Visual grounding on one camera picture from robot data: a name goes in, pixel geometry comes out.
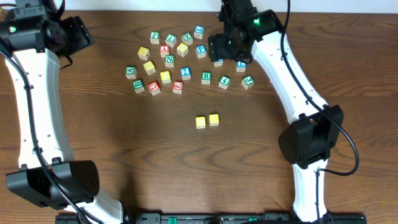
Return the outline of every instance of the black mounting base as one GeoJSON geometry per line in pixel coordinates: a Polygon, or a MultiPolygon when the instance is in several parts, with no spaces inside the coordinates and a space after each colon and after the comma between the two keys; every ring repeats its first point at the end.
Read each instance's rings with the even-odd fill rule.
{"type": "MultiPolygon", "coordinates": [[[[134,222],[123,224],[299,224],[307,223],[293,220],[289,213],[268,212],[263,215],[160,215],[143,213],[136,216],[134,222]]],[[[324,224],[367,224],[364,215],[325,215],[324,224]]],[[[78,224],[74,215],[59,215],[55,224],[78,224]]]]}

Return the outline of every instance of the green led light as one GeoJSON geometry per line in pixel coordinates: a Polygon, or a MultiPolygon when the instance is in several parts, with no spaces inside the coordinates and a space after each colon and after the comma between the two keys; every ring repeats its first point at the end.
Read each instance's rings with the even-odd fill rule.
{"type": "Polygon", "coordinates": [[[15,32],[15,31],[17,31],[17,28],[16,28],[16,27],[13,27],[13,26],[11,26],[11,27],[9,27],[9,30],[10,30],[10,32],[15,32]]]}
{"type": "Polygon", "coordinates": [[[260,25],[260,18],[253,20],[255,25],[260,25]]]}

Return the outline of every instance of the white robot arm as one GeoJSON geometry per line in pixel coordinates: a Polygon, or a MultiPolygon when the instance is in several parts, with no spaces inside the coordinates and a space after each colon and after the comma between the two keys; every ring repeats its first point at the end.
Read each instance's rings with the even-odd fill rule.
{"type": "MultiPolygon", "coordinates": [[[[285,62],[282,60],[280,50],[281,33],[275,31],[262,37],[262,41],[255,41],[252,47],[253,59],[267,73],[272,86],[278,93],[280,100],[285,108],[287,121],[289,124],[299,120],[301,114],[307,116],[318,113],[311,104],[306,103],[306,98],[294,82],[292,76],[287,70],[285,62]]],[[[296,77],[305,88],[306,92],[312,97],[313,101],[319,106],[327,105],[327,102],[315,91],[311,83],[306,78],[303,70],[296,61],[290,48],[287,36],[285,36],[285,51],[287,59],[296,74],[296,77]]],[[[303,222],[312,222],[317,219],[317,208],[315,205],[315,172],[319,169],[325,169],[328,161],[319,160],[310,164],[307,169],[302,169],[297,164],[293,165],[295,200],[293,203],[294,212],[303,222]]],[[[320,216],[326,214],[326,206],[323,201],[323,183],[325,174],[320,173],[319,180],[319,211],[320,216]]]]}

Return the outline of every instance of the green block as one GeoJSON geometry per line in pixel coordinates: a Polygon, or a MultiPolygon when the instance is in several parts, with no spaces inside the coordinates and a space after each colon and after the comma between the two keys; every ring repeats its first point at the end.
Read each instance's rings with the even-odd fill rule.
{"type": "Polygon", "coordinates": [[[134,75],[136,73],[136,68],[134,66],[127,66],[126,75],[134,75]]]}
{"type": "Polygon", "coordinates": [[[170,41],[170,42],[173,42],[173,41],[177,40],[177,37],[174,36],[173,34],[169,34],[169,35],[166,37],[166,40],[167,40],[167,41],[170,41]]]}
{"type": "Polygon", "coordinates": [[[150,38],[151,39],[159,39],[160,38],[160,33],[159,32],[151,32],[150,33],[150,38]]]}
{"type": "Polygon", "coordinates": [[[231,79],[225,75],[221,77],[220,83],[224,85],[229,85],[231,79]]]}
{"type": "Polygon", "coordinates": [[[177,224],[177,218],[169,218],[169,224],[177,224]]]}
{"type": "Polygon", "coordinates": [[[132,83],[132,87],[134,87],[134,89],[136,90],[136,89],[144,87],[144,84],[142,84],[141,80],[137,80],[132,83]]]}
{"type": "Polygon", "coordinates": [[[246,85],[252,85],[254,84],[254,79],[251,75],[248,75],[243,78],[243,81],[246,83],[246,85]]]}
{"type": "Polygon", "coordinates": [[[211,80],[211,72],[202,72],[201,79],[202,80],[211,80]]]}
{"type": "Polygon", "coordinates": [[[193,39],[192,35],[189,32],[187,32],[186,34],[182,35],[182,38],[184,38],[185,41],[193,39]]]}
{"type": "Polygon", "coordinates": [[[166,55],[165,62],[173,63],[174,62],[174,55],[166,55]]]}

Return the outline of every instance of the cable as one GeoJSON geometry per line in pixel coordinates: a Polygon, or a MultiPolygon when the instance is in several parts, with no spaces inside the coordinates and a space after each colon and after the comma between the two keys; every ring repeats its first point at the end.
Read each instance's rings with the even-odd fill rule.
{"type": "Polygon", "coordinates": [[[55,189],[58,190],[58,192],[62,195],[62,197],[73,207],[73,209],[76,210],[76,213],[79,216],[83,217],[83,223],[90,224],[90,222],[88,221],[87,217],[84,215],[82,210],[62,190],[61,186],[58,184],[58,182],[55,180],[55,178],[52,176],[51,172],[45,165],[45,162],[41,156],[41,148],[39,147],[39,144],[38,144],[36,130],[35,130],[34,117],[33,117],[32,95],[30,92],[31,86],[29,84],[28,79],[24,75],[24,72],[21,70],[21,68],[17,65],[17,63],[15,63],[5,52],[3,52],[3,50],[0,49],[0,53],[4,56],[4,58],[12,66],[14,66],[14,68],[17,70],[17,72],[19,73],[19,75],[21,76],[21,78],[24,82],[26,98],[27,98],[27,109],[28,109],[28,115],[29,115],[30,135],[32,136],[34,152],[36,153],[37,159],[39,160],[40,165],[42,166],[45,176],[49,179],[50,183],[55,187],[55,189]]]}
{"type": "Polygon", "coordinates": [[[297,79],[297,77],[295,76],[292,67],[290,66],[289,62],[287,61],[287,57],[286,57],[286,52],[285,52],[285,48],[284,48],[284,40],[285,40],[285,35],[286,35],[286,30],[287,30],[287,24],[289,23],[289,17],[290,17],[290,0],[287,0],[287,15],[286,15],[286,20],[285,20],[285,25],[284,28],[282,30],[282,36],[280,38],[280,49],[282,51],[282,58],[285,61],[286,67],[289,70],[292,78],[294,79],[294,82],[297,84],[297,86],[300,88],[301,92],[304,94],[304,97],[307,99],[307,101],[315,108],[317,109],[326,119],[328,119],[330,121],[331,124],[333,124],[343,135],[344,137],[348,140],[349,144],[351,145],[351,147],[353,148],[353,152],[355,155],[355,166],[354,168],[349,171],[349,172],[337,172],[337,171],[333,171],[333,170],[329,170],[329,169],[317,169],[317,171],[315,172],[315,175],[317,176],[317,182],[316,182],[316,202],[315,205],[317,206],[317,218],[318,218],[318,223],[320,222],[320,215],[319,215],[319,195],[318,195],[318,189],[319,189],[319,172],[323,171],[323,172],[328,172],[331,174],[335,174],[335,175],[339,175],[339,176],[349,176],[349,175],[353,175],[359,167],[359,154],[358,154],[358,150],[355,146],[354,141],[351,139],[351,137],[349,136],[349,134],[343,129],[343,127],[341,127],[331,116],[329,116],[326,112],[324,112],[317,104],[315,104],[315,102],[312,100],[311,96],[309,96],[307,94],[307,92],[304,90],[304,87],[301,85],[301,83],[299,82],[299,80],[297,79]]]}

